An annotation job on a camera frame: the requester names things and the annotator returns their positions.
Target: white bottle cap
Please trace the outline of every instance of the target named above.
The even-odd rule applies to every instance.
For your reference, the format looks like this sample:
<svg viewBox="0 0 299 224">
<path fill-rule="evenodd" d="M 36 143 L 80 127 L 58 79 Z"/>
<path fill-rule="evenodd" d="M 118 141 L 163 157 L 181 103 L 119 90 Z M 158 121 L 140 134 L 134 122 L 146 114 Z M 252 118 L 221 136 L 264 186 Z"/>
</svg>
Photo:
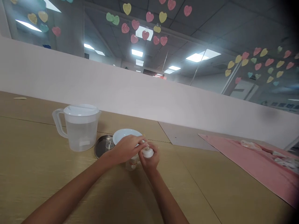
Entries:
<svg viewBox="0 0 299 224">
<path fill-rule="evenodd" d="M 142 150 L 142 154 L 144 158 L 150 158 L 153 156 L 154 151 L 150 148 L 149 150 Z"/>
</svg>

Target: pink paper heart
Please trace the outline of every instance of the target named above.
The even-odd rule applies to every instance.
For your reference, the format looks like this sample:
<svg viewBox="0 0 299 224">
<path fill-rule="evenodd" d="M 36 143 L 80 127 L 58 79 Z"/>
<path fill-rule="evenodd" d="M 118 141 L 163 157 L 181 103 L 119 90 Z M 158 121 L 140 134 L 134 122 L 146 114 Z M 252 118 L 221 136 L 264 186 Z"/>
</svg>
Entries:
<svg viewBox="0 0 299 224">
<path fill-rule="evenodd" d="M 130 31 L 130 27 L 128 27 L 128 25 L 126 23 L 123 23 L 122 26 L 121 26 L 121 31 L 123 33 L 127 33 Z"/>
<path fill-rule="evenodd" d="M 293 62 L 289 62 L 288 65 L 287 65 L 287 69 L 290 69 L 293 66 L 294 66 L 294 63 Z"/>
<path fill-rule="evenodd" d="M 242 54 L 242 60 L 247 59 L 248 56 L 249 56 L 249 53 L 248 53 L 248 52 L 244 52 L 244 53 Z"/>
<path fill-rule="evenodd" d="M 157 45 L 160 43 L 160 39 L 157 36 L 154 36 L 154 45 Z"/>
<path fill-rule="evenodd" d="M 271 65 L 272 63 L 274 62 L 274 59 L 267 59 L 266 63 L 265 63 L 265 66 L 269 66 Z"/>
<path fill-rule="evenodd" d="M 168 41 L 167 37 L 161 37 L 160 38 L 160 42 L 161 42 L 162 46 L 165 46 L 165 44 L 167 43 L 167 41 Z"/>
<path fill-rule="evenodd" d="M 192 6 L 185 6 L 184 8 L 184 14 L 185 16 L 189 16 L 192 12 Z"/>
<path fill-rule="evenodd" d="M 59 27 L 53 27 L 52 32 L 58 37 L 61 34 L 61 29 Z"/>
<path fill-rule="evenodd" d="M 151 12 L 146 13 L 146 21 L 151 22 L 154 19 L 154 14 L 151 14 Z"/>
<path fill-rule="evenodd" d="M 171 11 L 175 8 L 175 0 L 168 0 L 168 3 L 167 3 L 167 6 L 168 6 L 168 9 Z"/>
<path fill-rule="evenodd" d="M 131 36 L 131 42 L 133 44 L 137 43 L 138 42 L 138 37 L 136 37 L 134 34 L 132 34 L 132 36 Z"/>
<path fill-rule="evenodd" d="M 291 55 L 291 51 L 287 50 L 285 53 L 284 53 L 284 57 L 283 58 L 287 58 L 288 56 Z"/>
<path fill-rule="evenodd" d="M 253 56 L 256 56 L 258 53 L 261 52 L 261 48 L 255 48 L 254 52 L 253 52 Z"/>
<path fill-rule="evenodd" d="M 143 38 L 144 40 L 147 40 L 149 36 L 150 36 L 150 33 L 149 33 L 149 32 L 146 32 L 145 30 L 142 32 L 142 38 Z"/>
<path fill-rule="evenodd" d="M 261 68 L 261 66 L 262 66 L 262 63 L 258 63 L 258 64 L 255 65 L 254 68 L 257 71 L 257 70 L 259 70 Z"/>
<path fill-rule="evenodd" d="M 134 30 L 137 30 L 139 28 L 140 22 L 136 20 L 132 20 L 132 27 Z"/>
</svg>

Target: pitcher handle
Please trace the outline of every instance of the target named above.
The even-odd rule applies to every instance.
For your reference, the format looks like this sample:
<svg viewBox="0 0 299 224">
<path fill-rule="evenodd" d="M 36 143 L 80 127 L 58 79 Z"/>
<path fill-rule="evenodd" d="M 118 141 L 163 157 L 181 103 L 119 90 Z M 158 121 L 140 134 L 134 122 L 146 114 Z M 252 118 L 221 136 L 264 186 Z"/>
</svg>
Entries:
<svg viewBox="0 0 299 224">
<path fill-rule="evenodd" d="M 52 116 L 53 116 L 58 133 L 62 137 L 68 138 L 68 135 L 62 130 L 62 124 L 61 124 L 61 120 L 59 117 L 60 113 L 64 114 L 63 109 L 57 109 L 57 110 L 53 111 Z"/>
</svg>

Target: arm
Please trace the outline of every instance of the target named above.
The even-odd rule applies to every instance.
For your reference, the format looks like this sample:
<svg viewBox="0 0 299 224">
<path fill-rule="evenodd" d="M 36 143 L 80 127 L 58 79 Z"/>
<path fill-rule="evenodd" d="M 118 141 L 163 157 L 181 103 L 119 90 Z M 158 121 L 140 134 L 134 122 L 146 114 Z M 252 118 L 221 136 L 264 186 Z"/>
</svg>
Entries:
<svg viewBox="0 0 299 224">
<path fill-rule="evenodd" d="M 140 162 L 143 169 L 153 186 L 154 195 L 159 205 L 163 220 L 165 224 L 189 224 L 184 213 L 175 201 L 168 187 L 164 183 L 157 165 L 160 160 L 158 148 L 149 143 L 150 148 L 154 150 L 154 155 L 151 158 L 144 158 L 141 151 L 139 151 Z"/>
<path fill-rule="evenodd" d="M 146 146 L 142 140 L 145 140 L 144 136 L 129 135 L 122 138 L 112 150 L 104 153 L 90 167 L 39 206 L 23 223 L 63 223 L 101 175 L 114 165 L 129 160 Z"/>
</svg>

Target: yellow paper heart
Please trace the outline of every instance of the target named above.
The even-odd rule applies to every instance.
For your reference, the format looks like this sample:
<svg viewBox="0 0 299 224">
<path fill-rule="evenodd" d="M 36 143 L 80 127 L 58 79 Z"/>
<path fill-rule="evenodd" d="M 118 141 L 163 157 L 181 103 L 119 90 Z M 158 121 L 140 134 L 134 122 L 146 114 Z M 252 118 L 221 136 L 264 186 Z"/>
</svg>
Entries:
<svg viewBox="0 0 299 224">
<path fill-rule="evenodd" d="M 284 64 L 284 61 L 279 61 L 276 65 L 276 68 L 283 66 L 283 64 Z"/>
<path fill-rule="evenodd" d="M 260 54 L 260 57 L 265 56 L 266 54 L 268 54 L 267 48 L 264 48 Z"/>
<path fill-rule="evenodd" d="M 48 14 L 44 11 L 39 11 L 38 12 L 38 16 L 40 17 L 40 19 L 43 21 L 43 22 L 47 22 L 48 21 Z"/>
<path fill-rule="evenodd" d="M 161 27 L 154 26 L 154 31 L 157 32 L 157 33 L 160 33 L 161 32 Z"/>
<path fill-rule="evenodd" d="M 245 59 L 245 60 L 243 60 L 243 61 L 242 61 L 242 66 L 245 66 L 245 65 L 247 65 L 247 64 L 248 64 L 248 62 L 249 62 L 249 60 L 248 60 L 248 59 Z"/>
<path fill-rule="evenodd" d="M 30 20 L 30 22 L 32 22 L 33 24 L 37 24 L 37 17 L 36 17 L 36 14 L 34 13 L 31 13 L 31 14 L 28 14 L 28 19 Z"/>
<path fill-rule="evenodd" d="M 279 78 L 279 77 L 281 77 L 281 76 L 282 76 L 282 74 L 283 74 L 283 71 L 279 71 L 279 72 L 276 74 L 276 78 Z"/>
<path fill-rule="evenodd" d="M 239 63 L 240 61 L 242 60 L 242 56 L 241 55 L 238 55 L 237 57 L 236 57 L 236 63 Z"/>
<path fill-rule="evenodd" d="M 122 8 L 124 9 L 125 14 L 129 15 L 132 9 L 132 6 L 130 3 L 126 4 L 124 3 Z"/>
<path fill-rule="evenodd" d="M 166 12 L 160 12 L 160 14 L 159 14 L 160 22 L 164 23 L 166 18 L 167 18 L 167 13 Z"/>
<path fill-rule="evenodd" d="M 228 77 L 231 74 L 231 70 L 226 70 L 225 71 L 225 76 Z"/>
<path fill-rule="evenodd" d="M 234 65 L 235 65 L 235 63 L 234 63 L 233 61 L 230 61 L 230 62 L 228 63 L 227 68 L 230 69 L 230 68 L 232 68 Z"/>
<path fill-rule="evenodd" d="M 268 78 L 268 80 L 267 80 L 267 83 L 272 82 L 273 79 L 274 79 L 274 78 L 273 78 L 272 76 L 269 76 L 269 78 Z"/>
</svg>

